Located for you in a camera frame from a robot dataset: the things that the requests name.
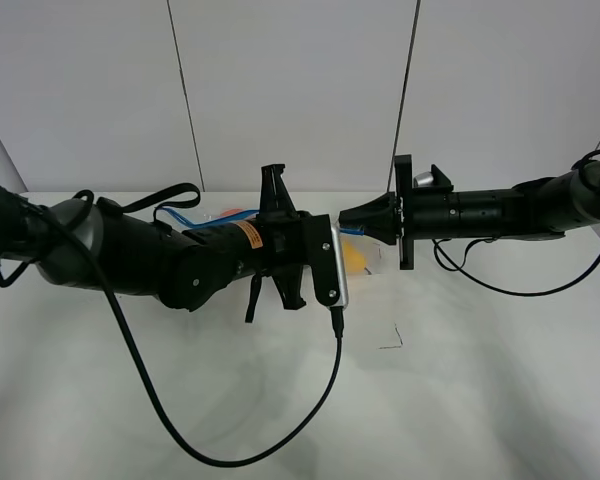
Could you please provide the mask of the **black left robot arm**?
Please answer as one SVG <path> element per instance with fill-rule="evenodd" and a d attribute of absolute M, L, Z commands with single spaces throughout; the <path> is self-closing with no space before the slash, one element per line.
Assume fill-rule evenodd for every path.
<path fill-rule="evenodd" d="M 284 168 L 261 170 L 257 213 L 177 231 L 158 219 L 137 218 L 144 209 L 198 205 L 199 189 L 181 183 L 128 205 L 81 191 L 52 207 L 35 205 L 0 187 L 0 263 L 35 265 L 50 283 L 96 289 L 103 273 L 113 291 L 153 296 L 171 309 L 194 311 L 232 282 L 249 278 L 257 298 L 271 278 L 287 310 L 304 306 L 301 283 L 313 278 L 317 301 L 348 303 L 337 228 L 328 215 L 295 208 Z M 0 286 L 11 277 L 0 272 Z"/>

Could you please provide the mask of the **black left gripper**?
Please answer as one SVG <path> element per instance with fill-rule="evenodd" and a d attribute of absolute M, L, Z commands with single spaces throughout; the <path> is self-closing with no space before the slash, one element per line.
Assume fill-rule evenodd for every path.
<path fill-rule="evenodd" d="M 263 220 L 276 220 L 261 226 L 265 274 L 273 280 L 285 310 L 297 311 L 306 306 L 301 296 L 305 268 L 311 270 L 318 303 L 336 306 L 337 277 L 330 217 L 303 213 L 295 218 L 296 209 L 282 178 L 284 169 L 284 164 L 261 168 L 259 216 Z"/>

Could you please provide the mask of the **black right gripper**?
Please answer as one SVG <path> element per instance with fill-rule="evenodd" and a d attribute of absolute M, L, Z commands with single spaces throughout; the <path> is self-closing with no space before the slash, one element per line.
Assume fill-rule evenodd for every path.
<path fill-rule="evenodd" d="M 412 155 L 398 155 L 393 161 L 396 192 L 386 192 L 363 205 L 342 210 L 342 228 L 356 230 L 386 245 L 398 240 L 401 270 L 414 269 L 414 242 L 432 238 L 433 228 L 425 226 L 443 207 L 450 193 L 425 193 L 413 188 Z"/>

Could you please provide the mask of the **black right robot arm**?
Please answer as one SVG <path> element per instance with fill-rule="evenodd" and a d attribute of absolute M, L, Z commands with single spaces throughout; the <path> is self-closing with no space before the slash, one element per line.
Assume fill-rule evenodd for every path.
<path fill-rule="evenodd" d="M 457 191 L 437 166 L 412 173 L 412 158 L 394 160 L 395 188 L 343 210 L 339 224 L 399 248 L 400 267 L 414 267 L 417 240 L 552 240 L 600 223 L 600 154 L 594 151 L 560 176 L 509 189 Z"/>

